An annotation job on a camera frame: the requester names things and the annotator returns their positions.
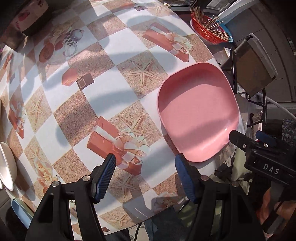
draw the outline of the bowl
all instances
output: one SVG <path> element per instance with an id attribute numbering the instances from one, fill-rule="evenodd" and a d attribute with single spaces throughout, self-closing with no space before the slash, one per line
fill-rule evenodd
<path id="1" fill-rule="evenodd" d="M 9 146 L 0 142 L 0 179 L 4 186 L 13 191 L 13 182 L 17 177 L 17 166 Z"/>
<path id="2" fill-rule="evenodd" d="M 167 77 L 158 92 L 157 110 L 177 150 L 192 162 L 208 160 L 227 145 L 240 118 L 224 73 L 206 62 Z"/>
<path id="3" fill-rule="evenodd" d="M 20 221 L 25 225 L 26 228 L 29 228 L 34 216 L 34 213 L 31 211 L 31 209 L 29 209 L 29 207 L 18 198 L 11 200 L 10 204 Z"/>

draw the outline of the table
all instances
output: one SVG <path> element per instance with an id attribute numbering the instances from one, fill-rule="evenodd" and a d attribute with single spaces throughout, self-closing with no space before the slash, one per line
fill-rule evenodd
<path id="1" fill-rule="evenodd" d="M 117 167 L 95 205 L 105 234 L 177 204 L 185 195 L 177 150 L 156 97 L 167 76 L 200 61 L 219 67 L 193 30 L 154 0 L 77 0 L 17 52 L 5 49 L 0 140 L 18 167 L 10 197 L 35 211 L 52 181 L 77 181 L 113 152 Z M 210 169 L 201 164 L 202 173 L 225 151 L 206 162 Z M 73 201 L 70 212 L 79 240 Z"/>

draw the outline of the screw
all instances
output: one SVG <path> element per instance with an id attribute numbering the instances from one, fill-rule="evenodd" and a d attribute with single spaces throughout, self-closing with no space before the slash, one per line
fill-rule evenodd
<path id="1" fill-rule="evenodd" d="M 231 185 L 235 188 L 237 188 L 239 186 L 239 183 L 238 182 L 232 182 Z"/>
<path id="2" fill-rule="evenodd" d="M 57 187 L 59 185 L 59 181 L 54 181 L 53 183 L 52 183 L 52 186 L 53 187 Z"/>
<path id="3" fill-rule="evenodd" d="M 206 176 L 206 175 L 201 175 L 200 179 L 203 180 L 203 181 L 207 181 L 209 179 L 209 177 Z"/>
<path id="4" fill-rule="evenodd" d="M 89 176 L 89 175 L 85 175 L 85 176 L 82 178 L 82 180 L 85 181 L 85 182 L 87 182 L 90 178 L 91 178 L 91 176 Z"/>

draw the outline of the chair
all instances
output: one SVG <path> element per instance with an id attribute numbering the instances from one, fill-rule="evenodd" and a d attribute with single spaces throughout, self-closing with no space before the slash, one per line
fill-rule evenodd
<path id="1" fill-rule="evenodd" d="M 272 82 L 277 71 L 259 39 L 252 33 L 234 50 L 230 51 L 230 57 L 221 65 L 233 89 L 237 94 L 237 83 L 244 89 L 249 102 L 262 106 L 262 116 L 257 122 L 252 122 L 247 127 L 266 122 L 266 91 L 265 86 Z M 258 92 L 262 91 L 263 102 L 250 100 Z"/>

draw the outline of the ribbon bow print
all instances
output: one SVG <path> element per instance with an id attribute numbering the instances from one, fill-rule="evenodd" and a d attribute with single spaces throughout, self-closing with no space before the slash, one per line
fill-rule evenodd
<path id="1" fill-rule="evenodd" d="M 23 115 L 25 115 L 25 112 L 20 102 L 17 103 L 16 109 L 13 104 L 10 104 L 10 108 L 12 109 L 13 113 L 17 118 L 16 132 L 18 133 L 20 130 L 24 129 L 25 120 L 23 118 Z"/>
<path id="2" fill-rule="evenodd" d="M 176 55 L 179 51 L 189 54 L 189 50 L 192 48 L 192 45 L 186 37 L 182 37 L 175 32 L 165 33 L 155 26 L 151 26 L 150 28 L 159 34 L 164 35 L 173 44 L 173 49 L 169 51 L 171 54 Z"/>
<path id="3" fill-rule="evenodd" d="M 133 132 L 127 132 L 127 129 L 124 130 L 124 133 L 120 132 L 120 135 L 116 138 L 112 137 L 99 126 L 95 126 L 93 131 L 110 141 L 113 144 L 114 151 L 119 153 L 126 163 L 131 162 L 135 165 L 140 165 L 142 163 L 142 158 L 146 156 L 150 150 L 144 136 L 136 137 Z"/>

